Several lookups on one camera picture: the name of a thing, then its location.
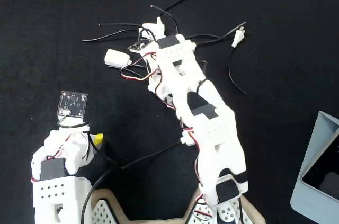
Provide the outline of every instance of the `yellow component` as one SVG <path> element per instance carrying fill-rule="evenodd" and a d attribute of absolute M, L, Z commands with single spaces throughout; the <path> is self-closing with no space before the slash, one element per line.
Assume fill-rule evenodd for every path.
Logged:
<path fill-rule="evenodd" d="M 103 138 L 104 138 L 104 134 L 103 133 L 98 133 L 97 135 L 95 135 L 94 144 L 96 146 L 99 145 L 99 144 L 102 144 Z"/>

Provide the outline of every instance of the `circuit board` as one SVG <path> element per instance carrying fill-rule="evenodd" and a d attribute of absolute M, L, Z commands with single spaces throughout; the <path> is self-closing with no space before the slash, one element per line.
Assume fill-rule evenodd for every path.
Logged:
<path fill-rule="evenodd" d="M 87 93 L 61 91 L 57 115 L 84 118 Z"/>

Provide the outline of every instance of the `cable end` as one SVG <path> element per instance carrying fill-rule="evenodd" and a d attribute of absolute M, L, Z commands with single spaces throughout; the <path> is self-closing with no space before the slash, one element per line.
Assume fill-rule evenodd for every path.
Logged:
<path fill-rule="evenodd" d="M 234 40 L 232 43 L 232 47 L 236 48 L 237 45 L 245 38 L 245 30 L 244 27 L 241 26 L 239 30 L 235 32 Z"/>

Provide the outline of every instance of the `small black circuit board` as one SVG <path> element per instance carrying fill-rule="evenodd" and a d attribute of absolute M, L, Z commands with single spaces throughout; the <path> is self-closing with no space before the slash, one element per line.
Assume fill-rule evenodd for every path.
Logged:
<path fill-rule="evenodd" d="M 148 44 L 150 44 L 152 41 L 153 40 L 142 38 L 140 39 L 140 45 L 139 43 L 136 42 L 133 45 L 131 45 L 128 49 L 140 51 L 141 49 L 145 48 Z"/>
<path fill-rule="evenodd" d="M 84 118 L 87 93 L 61 91 L 57 115 Z"/>

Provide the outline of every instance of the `black cable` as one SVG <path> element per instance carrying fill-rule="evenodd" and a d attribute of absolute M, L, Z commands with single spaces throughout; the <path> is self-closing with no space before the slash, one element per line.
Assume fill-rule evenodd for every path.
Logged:
<path fill-rule="evenodd" d="M 96 38 L 96 39 L 84 39 L 82 41 L 83 42 L 95 42 L 95 41 L 98 41 L 98 40 L 103 40 L 105 38 L 117 35 L 119 33 L 123 33 L 123 32 L 137 32 L 137 31 L 138 31 L 137 29 L 125 29 L 125 30 L 121 30 L 121 31 L 118 31 L 118 32 L 113 32 L 113 33 L 108 34 L 108 35 L 101 36 L 101 37 Z"/>
<path fill-rule="evenodd" d="M 90 132 L 88 132 L 87 135 L 88 135 L 88 140 L 90 141 L 90 143 L 91 143 L 91 145 L 93 146 L 93 148 L 97 151 L 97 153 L 101 154 L 105 159 L 107 159 L 107 160 L 109 160 L 109 161 L 111 161 L 111 162 L 112 162 L 112 161 L 115 162 L 114 160 L 110 159 L 109 157 L 107 157 L 107 156 L 104 155 L 101 151 L 98 150 L 98 148 L 95 146 L 95 144 L 94 144 L 94 142 L 93 142 L 93 140 L 92 140 L 92 138 L 91 138 Z M 147 159 L 147 158 L 154 157 L 154 156 L 156 156 L 156 155 L 162 154 L 162 153 L 164 153 L 164 152 L 170 150 L 171 148 L 173 148 L 173 147 L 175 147 L 175 146 L 177 146 L 177 145 L 180 145 L 180 144 L 181 144 L 181 142 L 178 141 L 176 144 L 174 144 L 174 145 L 172 145 L 172 146 L 169 146 L 169 147 L 167 147 L 167 148 L 165 148 L 165 149 L 162 149 L 162 150 L 160 150 L 160 151 L 157 151 L 157 152 L 155 152 L 155 153 L 146 155 L 146 156 L 144 156 L 144 157 L 142 157 L 142 158 L 136 159 L 136 160 L 132 161 L 131 163 L 122 166 L 121 169 L 124 170 L 124 169 L 126 169 L 126 168 L 128 168 L 128 167 L 130 167 L 130 166 L 132 166 L 132 165 L 134 165 L 134 164 L 136 164 L 136 163 L 138 163 L 138 162 L 144 160 L 144 159 Z M 101 182 L 107 175 L 109 175 L 111 172 L 113 172 L 114 170 L 115 170 L 115 167 L 111 167 L 111 168 L 108 169 L 105 173 L 103 173 L 103 174 L 98 178 L 98 180 L 96 180 L 96 182 L 93 184 L 91 190 L 89 191 L 89 193 L 88 193 L 88 195 L 87 195 L 87 197 L 86 197 L 86 199 L 85 199 L 85 202 L 84 202 L 84 205 L 83 205 L 83 208 L 82 208 L 82 211 L 81 211 L 81 224 L 84 224 L 84 221 L 85 221 L 85 211 L 86 211 L 86 206 L 87 206 L 87 204 L 88 204 L 88 201 L 90 200 L 90 197 L 91 197 L 93 191 L 97 188 L 97 186 L 100 184 L 100 182 Z"/>
<path fill-rule="evenodd" d="M 178 24 L 177 24 L 175 18 L 174 18 L 171 14 L 169 14 L 169 12 L 167 12 L 167 11 L 163 10 L 162 8 L 159 8 L 159 7 L 155 6 L 155 5 L 152 5 L 152 4 L 150 5 L 150 7 L 151 7 L 151 8 L 155 8 L 156 10 L 158 10 L 158 11 L 160 11 L 160 12 L 166 14 L 166 15 L 173 21 L 173 23 L 174 23 L 174 25 L 175 25 L 175 31 L 176 31 L 176 34 L 179 33 Z"/>
<path fill-rule="evenodd" d="M 124 170 L 124 169 L 126 169 L 126 168 L 128 168 L 128 167 L 130 167 L 130 166 L 132 166 L 132 165 L 134 165 L 134 164 L 136 164 L 138 162 L 140 162 L 140 161 L 143 161 L 144 159 L 147 159 L 147 158 L 154 157 L 154 156 L 157 156 L 159 154 L 162 154 L 162 153 L 164 153 L 164 152 L 166 152 L 166 151 L 168 151 L 168 150 L 170 150 L 170 149 L 172 149 L 172 148 L 174 148 L 174 147 L 176 147 L 176 146 L 178 146 L 180 144 L 181 144 L 181 141 L 178 141 L 174 145 L 168 146 L 168 147 L 166 147 L 166 148 L 164 148 L 162 150 L 156 151 L 155 153 L 152 153 L 152 154 L 146 155 L 144 157 L 138 158 L 138 159 L 136 159 L 136 160 L 134 160 L 134 161 L 132 161 L 132 162 L 122 166 L 121 169 Z"/>
<path fill-rule="evenodd" d="M 153 40 L 158 43 L 158 41 L 155 39 L 155 36 L 153 34 L 153 32 L 150 30 L 150 29 L 147 29 L 147 28 L 142 28 L 142 30 L 139 32 L 138 34 L 138 47 L 141 48 L 140 46 L 140 40 L 141 40 L 141 37 L 142 37 L 142 32 L 146 31 L 148 34 L 150 34 L 153 38 Z"/>
<path fill-rule="evenodd" d="M 205 78 L 203 81 L 199 81 L 198 86 L 197 86 L 197 90 L 195 91 L 197 94 L 199 94 L 199 88 L 202 86 L 203 83 L 205 83 L 207 80 L 207 78 Z"/>
<path fill-rule="evenodd" d="M 134 23 L 99 23 L 98 26 L 135 26 L 135 27 L 140 27 L 142 28 L 142 25 L 140 24 L 134 24 Z"/>
<path fill-rule="evenodd" d="M 132 66 L 133 66 L 133 67 L 139 67 L 139 68 L 147 69 L 147 67 L 144 66 L 144 65 L 133 64 Z"/>
<path fill-rule="evenodd" d="M 88 201 L 90 200 L 90 197 L 93 193 L 93 191 L 96 189 L 96 187 L 100 184 L 100 182 L 110 173 L 112 173 L 114 171 L 114 167 L 111 167 L 110 169 L 108 169 L 105 173 L 103 173 L 98 180 L 96 180 L 96 182 L 93 184 L 91 190 L 89 191 L 89 193 L 87 194 L 87 197 L 85 199 L 84 205 L 83 205 L 83 209 L 81 211 L 81 224 L 85 223 L 85 211 L 86 211 L 86 206 L 88 204 Z"/>
<path fill-rule="evenodd" d="M 103 157 L 105 160 L 109 161 L 110 163 L 112 163 L 114 165 L 114 167 L 116 167 L 118 164 L 114 159 L 111 159 L 110 157 L 108 157 L 106 154 L 104 154 L 102 151 L 100 151 L 96 145 L 94 144 L 92 138 L 91 138 L 91 133 L 88 131 L 87 132 L 87 136 L 88 136 L 88 140 L 90 142 L 90 144 L 92 145 L 93 149 L 99 154 L 101 155 L 101 157 Z"/>
<path fill-rule="evenodd" d="M 98 24 L 99 27 L 101 27 L 101 26 L 117 26 L 117 25 L 118 25 L 118 26 L 134 26 L 134 27 L 142 28 L 142 29 L 144 29 L 145 31 L 147 31 L 148 34 L 150 34 L 150 35 L 152 36 L 152 38 L 153 38 L 153 40 L 154 40 L 155 42 L 157 42 L 157 40 L 156 40 L 156 38 L 155 38 L 153 32 L 152 32 L 150 29 L 145 28 L 145 27 L 143 27 L 143 26 L 140 25 L 140 24 L 134 24 L 134 23 L 99 23 L 99 24 Z"/>
<path fill-rule="evenodd" d="M 204 74 L 206 74 L 207 61 L 206 61 L 206 60 L 198 60 L 198 62 L 203 62 L 202 72 L 203 72 Z"/>
<path fill-rule="evenodd" d="M 217 35 L 214 35 L 214 34 L 200 33 L 200 34 L 188 35 L 188 36 L 186 36 L 186 39 L 205 38 L 205 37 L 210 37 L 210 38 L 214 38 L 214 39 L 219 39 L 219 38 L 221 38 L 221 36 L 217 36 Z"/>
<path fill-rule="evenodd" d="M 243 207 L 242 207 L 242 196 L 239 197 L 239 211 L 240 211 L 240 222 L 241 224 L 244 224 L 244 217 L 243 217 Z"/>
<path fill-rule="evenodd" d="M 82 126 L 85 126 L 85 125 L 88 125 L 89 122 L 83 122 L 83 123 L 80 123 L 80 124 L 76 124 L 76 125 L 62 125 L 60 123 L 62 123 L 66 117 L 69 117 L 70 115 L 66 114 L 63 118 L 61 118 L 58 122 L 57 122 L 57 125 L 60 127 L 60 128 L 64 128 L 64 129 L 71 129 L 71 128 L 80 128 Z"/>
<path fill-rule="evenodd" d="M 234 48 L 231 47 L 231 50 L 229 51 L 229 55 L 228 55 L 228 76 L 229 76 L 229 79 L 231 80 L 232 84 L 240 91 L 242 92 L 244 95 L 246 95 L 246 93 L 244 92 L 244 90 L 242 90 L 233 80 L 232 78 L 232 74 L 231 74 L 231 58 L 232 58 L 232 54 L 233 54 L 233 51 Z"/>
<path fill-rule="evenodd" d="M 246 22 L 241 23 L 240 25 L 237 25 L 236 27 L 234 27 L 232 30 L 228 31 L 226 34 L 224 34 L 223 36 L 219 36 L 218 38 L 215 38 L 216 36 L 214 36 L 213 38 L 215 38 L 214 40 L 206 40 L 206 41 L 202 41 L 202 42 L 198 42 L 197 46 L 199 45 L 203 45 L 203 44 L 212 44 L 212 43 L 216 43 L 219 42 L 221 40 L 224 40 L 226 37 L 228 37 L 231 33 L 235 32 L 237 29 L 239 29 L 241 26 L 243 26 L 244 24 L 246 24 Z M 194 37 L 196 38 L 197 35 L 209 35 L 210 37 L 212 37 L 212 34 L 207 34 L 207 33 L 203 33 L 203 34 L 195 34 Z"/>
<path fill-rule="evenodd" d="M 175 3 L 171 4 L 170 6 L 166 7 L 164 10 L 168 11 L 170 8 L 174 7 L 175 5 L 177 5 L 177 4 L 179 4 L 179 3 L 183 2 L 183 1 L 184 0 L 178 0 Z"/>

